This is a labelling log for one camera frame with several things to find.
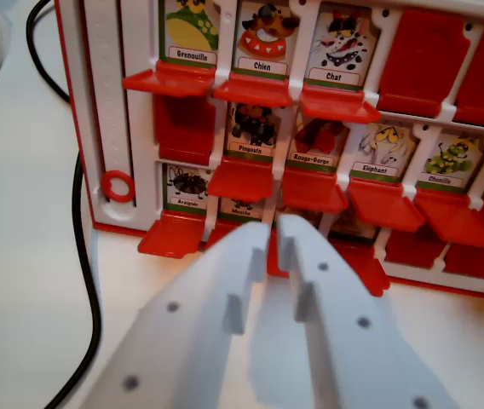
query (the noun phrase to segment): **white table surface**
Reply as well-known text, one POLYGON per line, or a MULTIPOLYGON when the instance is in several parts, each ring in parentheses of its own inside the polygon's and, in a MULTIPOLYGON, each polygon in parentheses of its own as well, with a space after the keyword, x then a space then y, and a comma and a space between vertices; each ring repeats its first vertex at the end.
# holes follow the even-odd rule
MULTIPOLYGON (((0 71, 0 408, 41 408, 87 348, 90 313, 72 235, 77 144, 69 107, 38 76, 24 26, 34 0, 0 0, 10 44, 0 71)), ((46 69, 65 86, 54 14, 38 25, 46 69)), ((76 408, 146 300, 198 255, 140 255, 137 238, 94 233, 104 332, 76 408)), ((484 408, 484 300, 392 285, 399 327, 462 408, 484 408)), ((311 407, 303 329, 288 281, 255 285, 248 332, 233 340, 221 408, 311 407)))

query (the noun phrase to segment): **red ring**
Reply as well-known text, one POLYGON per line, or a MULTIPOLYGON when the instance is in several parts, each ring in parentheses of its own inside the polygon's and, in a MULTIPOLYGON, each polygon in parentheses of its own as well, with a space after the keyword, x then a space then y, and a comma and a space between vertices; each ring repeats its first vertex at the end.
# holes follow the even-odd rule
POLYGON ((121 170, 109 170, 108 172, 104 173, 101 179, 101 187, 102 192, 106 195, 106 197, 111 200, 115 200, 116 202, 130 202, 136 195, 134 181, 130 176, 121 170), (126 194, 116 194, 112 190, 112 179, 120 179, 121 181, 125 182, 129 187, 129 192, 126 194))

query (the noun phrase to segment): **caterpillar card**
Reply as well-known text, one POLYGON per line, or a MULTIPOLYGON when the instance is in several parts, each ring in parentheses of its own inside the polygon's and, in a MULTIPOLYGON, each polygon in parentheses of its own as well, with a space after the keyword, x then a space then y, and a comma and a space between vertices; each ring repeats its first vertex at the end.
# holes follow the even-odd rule
POLYGON ((481 135, 444 132, 437 139, 416 186, 465 193, 483 159, 481 135))

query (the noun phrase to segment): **cartoon animal illustration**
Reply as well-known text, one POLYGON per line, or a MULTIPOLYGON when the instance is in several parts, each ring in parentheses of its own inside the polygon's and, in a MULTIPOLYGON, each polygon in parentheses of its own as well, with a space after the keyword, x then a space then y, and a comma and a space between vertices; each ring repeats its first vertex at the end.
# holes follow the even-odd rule
POLYGON ((282 15, 273 4, 260 7, 252 20, 242 21, 245 31, 239 40, 238 48, 246 54, 263 60, 283 60, 287 43, 299 27, 299 18, 282 15))
POLYGON ((219 33, 205 12, 206 0, 177 0, 179 9, 166 15, 170 37, 184 49, 215 51, 219 33))
POLYGON ((375 235, 377 229, 362 222, 358 218, 353 205, 350 205, 333 223, 331 231, 371 239, 375 235))
POLYGON ((193 172, 184 172, 178 167, 169 167, 168 169, 168 182, 167 186, 173 186, 176 188, 176 194, 187 193, 196 194, 197 198, 203 199, 202 193, 208 196, 208 187, 206 186, 206 180, 193 172))
POLYGON ((240 138, 242 132, 250 134, 250 144, 260 147, 263 143, 272 146, 275 143, 276 129, 270 122, 273 111, 267 107, 238 104, 234 112, 234 127, 231 133, 240 138))
POLYGON ((234 200, 234 199, 233 199, 233 202, 234 202, 234 207, 236 209, 240 209, 241 207, 245 207, 247 210, 253 209, 250 202, 245 202, 243 200, 234 200))
POLYGON ((327 33, 314 40, 312 53, 324 53, 322 66, 346 66, 354 70, 360 64, 371 46, 365 34, 364 22, 360 11, 354 10, 344 16, 339 10, 333 10, 333 21, 327 27, 327 33))
POLYGON ((425 165, 425 171, 433 175, 464 172, 470 170, 473 162, 465 160, 467 152, 475 148, 477 139, 469 136, 460 136, 456 139, 446 151, 443 151, 443 142, 439 144, 440 153, 431 159, 425 165))
POLYGON ((295 148, 300 153, 307 153, 311 149, 332 153, 337 136, 345 129, 342 122, 313 119, 295 135, 295 148))
POLYGON ((371 156, 371 164, 387 166, 409 152, 405 132, 391 124, 382 124, 360 142, 360 151, 371 156))

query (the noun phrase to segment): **black cable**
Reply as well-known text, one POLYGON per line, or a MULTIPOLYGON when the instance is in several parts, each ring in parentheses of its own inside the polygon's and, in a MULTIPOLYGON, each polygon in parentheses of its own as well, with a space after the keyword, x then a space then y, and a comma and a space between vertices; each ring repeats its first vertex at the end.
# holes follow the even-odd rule
MULTIPOLYGON (((37 71, 45 80, 45 82, 53 89, 53 91, 65 102, 70 102, 70 96, 49 76, 49 74, 43 68, 39 56, 37 55, 36 46, 34 44, 33 33, 36 27, 36 18, 39 12, 45 7, 50 0, 40 0, 34 6, 28 19, 26 20, 26 42, 30 56, 34 61, 34 65, 37 71)), ((98 351, 101 340, 102 332, 102 318, 100 310, 100 301, 98 300, 98 293, 96 291, 96 285, 92 276, 92 269, 90 267, 89 256, 87 254, 87 248, 85 246, 83 222, 81 221, 81 193, 83 185, 83 164, 81 162, 80 154, 75 164, 75 170, 73 172, 73 185, 72 185, 72 224, 73 235, 75 236, 75 244, 78 249, 79 264, 81 265, 81 272, 83 273, 83 280, 85 283, 85 289, 87 290, 87 296, 89 297, 90 313, 92 317, 92 334, 90 336, 89 347, 85 353, 83 359, 79 363, 76 370, 68 378, 64 386, 57 392, 45 409, 53 409, 60 406, 65 399, 70 396, 74 389, 79 385, 79 382, 84 378, 88 369, 92 365, 92 362, 98 351)))
POLYGON ((34 66, 36 66, 39 75, 42 76, 49 87, 51 87, 60 98, 65 102, 70 103, 70 96, 54 81, 53 78, 50 77, 45 71, 45 68, 43 68, 39 56, 37 55, 36 44, 34 44, 34 28, 36 27, 37 15, 49 2, 50 0, 39 0, 28 15, 28 18, 26 19, 26 44, 28 45, 28 51, 30 51, 30 56, 32 61, 34 61, 34 66))

